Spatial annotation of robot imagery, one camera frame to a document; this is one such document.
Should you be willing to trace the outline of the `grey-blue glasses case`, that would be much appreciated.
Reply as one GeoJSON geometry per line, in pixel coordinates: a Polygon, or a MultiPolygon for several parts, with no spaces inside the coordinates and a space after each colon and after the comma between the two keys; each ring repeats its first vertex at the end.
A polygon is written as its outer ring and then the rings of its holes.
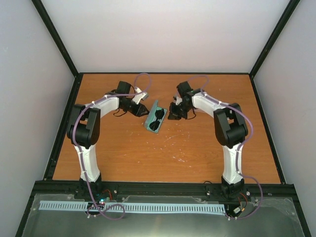
{"type": "Polygon", "coordinates": [[[144,127],[145,127],[148,131],[149,131],[149,128],[148,128],[148,127],[149,127],[149,124],[155,119],[155,111],[156,111],[156,109],[160,109],[160,108],[162,108],[162,107],[160,107],[160,106],[158,105],[158,100],[156,100],[156,101],[154,102],[154,104],[153,104],[153,106],[152,106],[152,108],[151,108],[151,110],[150,110],[150,112],[149,112],[149,114],[148,114],[146,120],[145,120],[145,123],[144,123],[144,127]]]}

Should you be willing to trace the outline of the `dark aviator sunglasses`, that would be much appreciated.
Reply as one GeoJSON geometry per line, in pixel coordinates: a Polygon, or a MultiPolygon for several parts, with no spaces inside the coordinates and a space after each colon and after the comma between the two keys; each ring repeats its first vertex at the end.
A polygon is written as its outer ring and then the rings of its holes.
{"type": "Polygon", "coordinates": [[[158,129],[161,126],[163,118],[165,116],[165,110],[160,108],[155,111],[155,119],[149,124],[149,131],[158,132],[158,129]]]}

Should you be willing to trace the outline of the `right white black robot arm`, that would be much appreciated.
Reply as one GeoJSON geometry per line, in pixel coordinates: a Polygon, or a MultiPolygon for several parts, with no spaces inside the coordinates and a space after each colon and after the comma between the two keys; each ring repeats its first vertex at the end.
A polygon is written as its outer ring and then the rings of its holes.
{"type": "Polygon", "coordinates": [[[187,81],[177,85],[178,96],[169,106],[169,120],[188,119],[188,112],[199,109],[214,119],[215,136],[223,147],[224,171],[221,192],[226,199],[234,198],[244,187],[241,175],[241,150],[248,135],[240,105],[226,104],[202,89],[192,89],[187,81]]]}

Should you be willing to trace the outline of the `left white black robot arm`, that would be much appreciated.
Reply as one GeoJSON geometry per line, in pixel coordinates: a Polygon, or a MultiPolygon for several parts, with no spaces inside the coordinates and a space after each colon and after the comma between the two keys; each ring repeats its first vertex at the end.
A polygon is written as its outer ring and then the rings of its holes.
{"type": "Polygon", "coordinates": [[[102,195],[102,178],[96,158],[96,143],[100,136],[101,118],[110,112],[123,110],[136,117],[149,114],[141,100],[148,97],[146,90],[120,81],[116,89],[89,104],[75,104],[67,127],[67,137],[77,152],[80,165],[80,184],[96,199],[102,195]]]}

